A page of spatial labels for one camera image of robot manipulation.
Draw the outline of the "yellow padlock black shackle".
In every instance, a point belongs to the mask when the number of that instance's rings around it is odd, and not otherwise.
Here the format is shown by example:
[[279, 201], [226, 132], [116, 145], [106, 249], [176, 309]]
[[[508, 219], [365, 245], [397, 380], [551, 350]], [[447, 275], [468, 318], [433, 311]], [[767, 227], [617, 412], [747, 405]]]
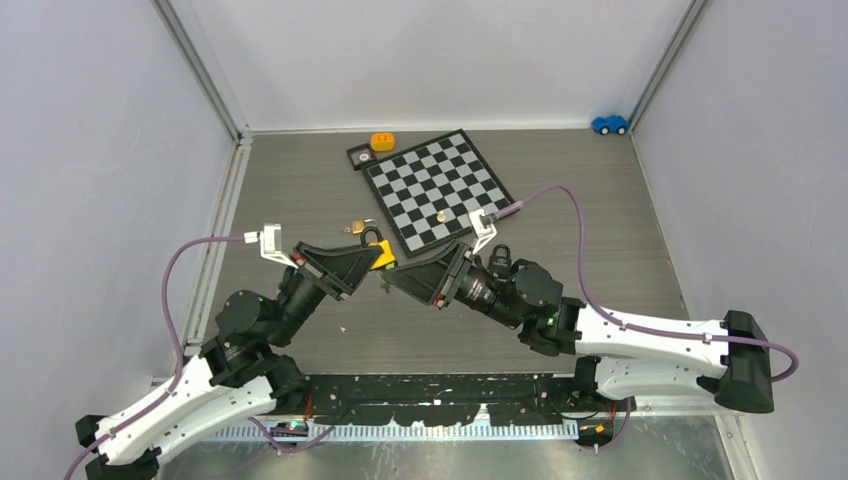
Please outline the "yellow padlock black shackle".
[[363, 246], [379, 247], [381, 250], [380, 255], [371, 267], [372, 271], [393, 269], [397, 266], [397, 259], [389, 241], [384, 238], [382, 232], [377, 227], [365, 227], [359, 234], [359, 237]]

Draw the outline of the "small brass padlock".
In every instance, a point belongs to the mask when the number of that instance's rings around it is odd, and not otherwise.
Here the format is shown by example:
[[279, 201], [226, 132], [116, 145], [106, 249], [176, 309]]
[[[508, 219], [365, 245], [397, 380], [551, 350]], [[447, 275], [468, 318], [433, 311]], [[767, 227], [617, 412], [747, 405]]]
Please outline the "small brass padlock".
[[357, 235], [362, 233], [369, 227], [376, 227], [377, 222], [374, 219], [353, 220], [349, 226], [342, 229], [343, 233]]

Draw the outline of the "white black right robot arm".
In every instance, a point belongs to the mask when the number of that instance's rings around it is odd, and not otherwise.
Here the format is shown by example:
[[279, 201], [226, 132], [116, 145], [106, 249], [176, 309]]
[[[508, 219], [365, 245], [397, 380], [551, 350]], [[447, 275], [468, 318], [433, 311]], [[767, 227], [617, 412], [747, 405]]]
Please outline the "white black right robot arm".
[[461, 303], [517, 333], [545, 356], [577, 358], [574, 403], [596, 410], [641, 395], [707, 396], [735, 411], [774, 411], [767, 340], [755, 318], [730, 310], [717, 320], [675, 320], [567, 297], [538, 263], [504, 245], [487, 263], [455, 242], [436, 256], [384, 272], [384, 281], [425, 305]]

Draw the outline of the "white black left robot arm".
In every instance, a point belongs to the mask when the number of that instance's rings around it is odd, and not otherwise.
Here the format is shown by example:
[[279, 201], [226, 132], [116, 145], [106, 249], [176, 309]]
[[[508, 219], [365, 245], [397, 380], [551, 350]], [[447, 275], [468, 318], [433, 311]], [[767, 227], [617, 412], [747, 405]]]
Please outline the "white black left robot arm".
[[79, 444], [95, 456], [85, 467], [87, 478], [153, 479], [174, 456], [222, 427], [266, 413], [293, 414], [305, 405], [305, 375], [275, 348], [289, 345], [325, 298], [349, 298], [383, 250], [300, 242], [286, 253], [267, 232], [244, 240], [257, 244], [263, 259], [284, 265], [277, 295], [233, 293], [215, 318], [217, 335], [198, 354], [179, 357], [170, 380], [118, 413], [80, 418]]

